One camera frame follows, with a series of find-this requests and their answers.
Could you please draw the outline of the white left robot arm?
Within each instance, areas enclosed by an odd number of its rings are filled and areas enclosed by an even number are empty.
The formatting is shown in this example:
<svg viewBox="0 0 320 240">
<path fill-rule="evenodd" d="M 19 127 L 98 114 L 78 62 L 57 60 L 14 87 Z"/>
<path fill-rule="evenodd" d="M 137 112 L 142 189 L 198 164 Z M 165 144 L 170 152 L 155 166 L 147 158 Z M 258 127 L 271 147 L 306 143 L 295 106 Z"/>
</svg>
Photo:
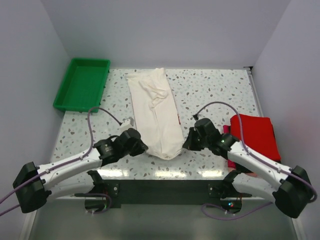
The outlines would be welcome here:
<svg viewBox="0 0 320 240">
<path fill-rule="evenodd" d="M 107 188 L 98 169 L 148 149 L 140 133 L 129 128 L 120 135 L 93 143 L 86 152 L 36 166 L 26 163 L 13 182 L 22 213 L 43 207 L 47 201 L 67 195 L 104 197 Z"/>
</svg>

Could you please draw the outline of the white printed t shirt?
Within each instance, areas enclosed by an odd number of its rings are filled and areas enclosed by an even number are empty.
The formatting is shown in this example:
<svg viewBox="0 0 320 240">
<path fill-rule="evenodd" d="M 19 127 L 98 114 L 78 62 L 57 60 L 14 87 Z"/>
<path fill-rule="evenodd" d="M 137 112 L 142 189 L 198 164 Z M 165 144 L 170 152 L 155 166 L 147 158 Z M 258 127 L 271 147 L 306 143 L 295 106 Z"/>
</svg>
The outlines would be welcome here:
<svg viewBox="0 0 320 240">
<path fill-rule="evenodd" d="M 164 68 L 126 76 L 137 131 L 147 153 L 172 160 L 182 151 L 184 136 Z"/>
</svg>

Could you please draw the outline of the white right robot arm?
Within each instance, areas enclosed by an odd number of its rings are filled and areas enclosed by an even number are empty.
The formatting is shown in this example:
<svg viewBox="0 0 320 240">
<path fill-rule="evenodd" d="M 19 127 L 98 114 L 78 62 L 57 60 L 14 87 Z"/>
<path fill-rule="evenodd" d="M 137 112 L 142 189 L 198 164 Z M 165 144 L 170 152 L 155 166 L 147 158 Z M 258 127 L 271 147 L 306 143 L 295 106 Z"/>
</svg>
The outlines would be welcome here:
<svg viewBox="0 0 320 240">
<path fill-rule="evenodd" d="M 214 155 L 257 174 L 249 176 L 240 170 L 231 171 L 218 189 L 220 196 L 233 197 L 237 193 L 260 197 L 275 206 L 286 216 L 296 219 L 304 208 L 317 200 L 306 170 L 291 168 L 275 162 L 249 148 L 237 137 L 221 134 L 208 118 L 202 118 L 189 128 L 183 148 L 190 151 L 210 150 Z"/>
</svg>

